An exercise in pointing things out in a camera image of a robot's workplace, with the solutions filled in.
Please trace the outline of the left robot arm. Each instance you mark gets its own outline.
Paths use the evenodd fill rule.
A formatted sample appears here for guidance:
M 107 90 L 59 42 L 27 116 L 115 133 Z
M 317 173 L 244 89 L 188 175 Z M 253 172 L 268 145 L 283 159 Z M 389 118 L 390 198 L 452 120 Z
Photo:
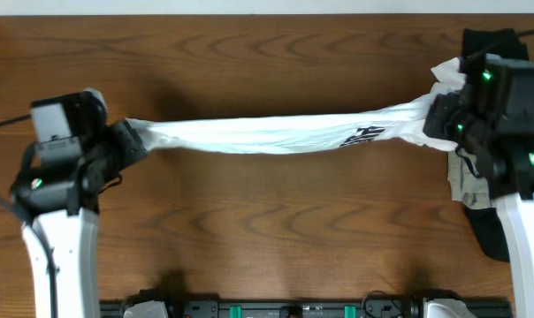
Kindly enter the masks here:
M 22 220 L 39 317 L 100 317 L 96 250 L 99 197 L 147 156 L 127 120 L 70 127 L 34 121 L 37 141 L 11 186 Z

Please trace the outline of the white t-shirt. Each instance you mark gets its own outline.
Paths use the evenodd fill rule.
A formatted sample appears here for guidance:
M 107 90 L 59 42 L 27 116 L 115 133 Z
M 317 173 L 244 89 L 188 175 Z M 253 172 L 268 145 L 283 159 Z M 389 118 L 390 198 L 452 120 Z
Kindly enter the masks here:
M 456 144 L 423 133 L 433 97 L 350 114 L 285 117 L 240 117 L 172 122 L 129 118 L 143 146 L 188 148 L 223 154 L 292 155 L 353 146 L 369 141 L 402 139 L 417 146 L 449 152 Z

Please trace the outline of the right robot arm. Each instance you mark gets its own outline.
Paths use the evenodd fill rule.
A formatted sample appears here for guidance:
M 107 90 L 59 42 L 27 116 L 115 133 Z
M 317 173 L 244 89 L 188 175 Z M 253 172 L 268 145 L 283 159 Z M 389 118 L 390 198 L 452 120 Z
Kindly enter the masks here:
M 463 87 L 438 95 L 423 125 L 474 155 L 504 231 L 520 317 L 534 317 L 534 62 L 474 54 Z

